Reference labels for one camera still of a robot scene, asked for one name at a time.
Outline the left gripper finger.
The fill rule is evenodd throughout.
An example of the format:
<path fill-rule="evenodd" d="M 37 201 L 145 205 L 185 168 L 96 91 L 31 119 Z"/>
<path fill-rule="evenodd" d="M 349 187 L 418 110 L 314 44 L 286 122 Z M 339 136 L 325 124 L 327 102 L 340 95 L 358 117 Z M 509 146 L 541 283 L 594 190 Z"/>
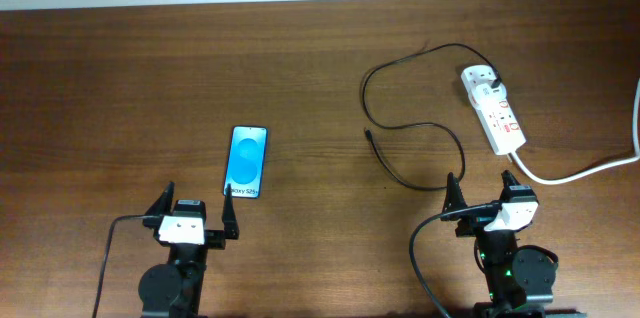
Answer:
<path fill-rule="evenodd" d="M 232 196 L 232 186 L 230 183 L 226 185 L 224 190 L 225 198 L 222 211 L 222 222 L 224 225 L 224 235 L 226 240 L 238 240 L 240 235 L 239 225 L 237 222 Z"/>
<path fill-rule="evenodd" d="M 146 216 L 162 217 L 170 213 L 175 183 L 170 181 L 160 194 L 159 198 L 147 209 Z"/>

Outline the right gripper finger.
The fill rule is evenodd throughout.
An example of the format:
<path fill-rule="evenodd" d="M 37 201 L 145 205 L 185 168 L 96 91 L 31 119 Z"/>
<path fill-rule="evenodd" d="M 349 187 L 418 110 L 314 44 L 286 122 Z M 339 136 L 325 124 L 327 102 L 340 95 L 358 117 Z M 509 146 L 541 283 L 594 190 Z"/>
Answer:
<path fill-rule="evenodd" d="M 446 193 L 442 212 L 449 213 L 451 216 L 459 216 L 467 207 L 468 205 L 463 197 L 459 180 L 453 172 L 450 172 L 447 175 Z"/>
<path fill-rule="evenodd" d="M 517 192 L 521 189 L 521 184 L 509 170 L 503 171 L 501 178 L 504 192 Z"/>

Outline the blue screen Galaxy smartphone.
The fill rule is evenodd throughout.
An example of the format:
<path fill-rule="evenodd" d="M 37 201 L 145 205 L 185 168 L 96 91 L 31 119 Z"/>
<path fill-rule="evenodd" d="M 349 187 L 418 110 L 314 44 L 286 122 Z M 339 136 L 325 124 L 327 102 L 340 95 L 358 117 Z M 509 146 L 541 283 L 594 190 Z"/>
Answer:
<path fill-rule="evenodd" d="M 268 129 L 235 126 L 232 129 L 223 193 L 234 198 L 258 199 L 268 143 Z"/>

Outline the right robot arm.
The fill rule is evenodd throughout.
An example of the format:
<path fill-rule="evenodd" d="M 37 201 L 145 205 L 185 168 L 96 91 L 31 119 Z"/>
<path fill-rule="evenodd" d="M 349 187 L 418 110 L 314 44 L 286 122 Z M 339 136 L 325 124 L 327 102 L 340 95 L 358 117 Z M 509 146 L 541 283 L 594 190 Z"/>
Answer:
<path fill-rule="evenodd" d="M 473 307 L 475 317 L 543 317 L 553 301 L 558 256 L 539 246 L 520 246 L 516 234 L 529 227 L 539 201 L 529 185 L 506 170 L 497 200 L 466 204 L 459 181 L 447 177 L 442 212 L 455 221 L 458 238 L 473 237 L 474 259 L 486 279 L 490 301 Z"/>

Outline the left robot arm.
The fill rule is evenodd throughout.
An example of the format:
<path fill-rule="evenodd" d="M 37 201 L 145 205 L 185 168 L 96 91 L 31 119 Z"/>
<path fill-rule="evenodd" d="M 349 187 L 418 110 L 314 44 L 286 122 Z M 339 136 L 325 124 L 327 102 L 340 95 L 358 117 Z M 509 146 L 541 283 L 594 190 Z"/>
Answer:
<path fill-rule="evenodd" d="M 223 250 L 239 238 L 231 188 L 223 189 L 223 228 L 205 227 L 206 205 L 200 200 L 173 200 L 175 184 L 169 183 L 146 211 L 143 226 L 169 249 L 165 263 L 149 268 L 141 277 L 138 294 L 143 318 L 197 317 L 207 269 L 207 254 Z"/>

